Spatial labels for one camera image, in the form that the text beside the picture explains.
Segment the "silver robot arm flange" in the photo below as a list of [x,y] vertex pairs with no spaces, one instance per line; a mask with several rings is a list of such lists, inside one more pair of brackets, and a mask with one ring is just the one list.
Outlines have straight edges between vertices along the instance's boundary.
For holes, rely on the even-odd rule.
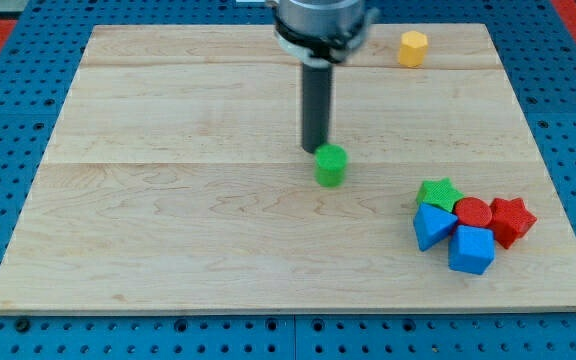
[[363,46],[380,11],[364,0],[266,0],[286,53],[313,68],[341,64]]

